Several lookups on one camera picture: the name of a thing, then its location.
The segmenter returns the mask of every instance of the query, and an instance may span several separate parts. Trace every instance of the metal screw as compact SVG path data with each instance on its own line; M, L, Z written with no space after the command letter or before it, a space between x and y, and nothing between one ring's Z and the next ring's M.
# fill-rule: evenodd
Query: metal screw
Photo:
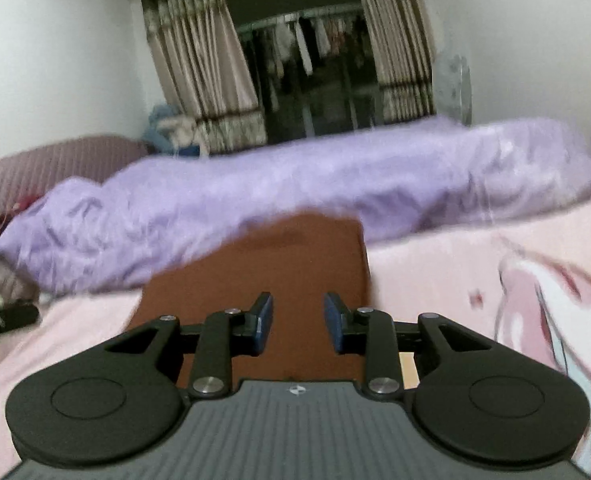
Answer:
M400 389L400 383L389 377L378 377L369 381L369 390L380 395L394 394Z
M193 383L193 389L201 394L216 394L224 388L224 383L217 377L201 377Z

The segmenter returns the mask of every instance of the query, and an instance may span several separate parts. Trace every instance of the black round pad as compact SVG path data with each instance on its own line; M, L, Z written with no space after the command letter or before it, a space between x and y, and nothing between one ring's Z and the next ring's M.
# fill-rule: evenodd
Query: black round pad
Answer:
M51 403L64 416L92 420L111 415L127 400L125 389L100 377L74 379L58 386Z
M544 394L535 384L506 376L478 381L470 387L469 398L479 410L501 418L533 415L544 403Z
M413 413L460 456L523 467L568 459L589 404L577 384L540 363L482 351L458 354L424 377Z
M51 466L101 465L165 437L184 404L176 386L138 357L67 360L18 384L6 418L20 456Z

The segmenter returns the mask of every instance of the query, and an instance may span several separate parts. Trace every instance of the striped curtain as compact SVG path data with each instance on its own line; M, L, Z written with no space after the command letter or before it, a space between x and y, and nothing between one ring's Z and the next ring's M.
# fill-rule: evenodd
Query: striped curtain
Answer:
M419 0L362 0L387 123L435 114L431 48Z
M164 96L210 128L212 151L266 144L264 116L224 0L142 0Z

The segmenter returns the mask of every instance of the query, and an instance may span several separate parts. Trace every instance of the pink bedsheet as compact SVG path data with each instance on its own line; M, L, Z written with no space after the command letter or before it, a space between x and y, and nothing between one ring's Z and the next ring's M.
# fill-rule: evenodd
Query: pink bedsheet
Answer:
M4 405L13 387L32 373L120 333L140 297L141 292L135 291L59 301L37 328L16 341L0 363L0 478L20 463L4 418Z
M569 374L591 402L591 202L514 226L370 247L368 259L374 304L394 319L439 312ZM11 389L121 332L139 300L129 292L60 301L0 364L0 477L19 460L4 420ZM591 426L575 461L591 475Z
M417 236L368 258L375 303L394 319L441 313L566 373L591 404L591 203ZM591 424L574 460L591 475Z

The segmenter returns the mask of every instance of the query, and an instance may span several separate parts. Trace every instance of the gray ribbed surface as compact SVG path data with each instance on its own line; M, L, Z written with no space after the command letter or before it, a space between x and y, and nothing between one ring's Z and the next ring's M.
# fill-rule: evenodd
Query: gray ribbed surface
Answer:
M26 463L13 480L579 480L570 464L483 471L424 441L399 406L351 383L248 381L233 397L199 402L162 446L122 466L65 472Z

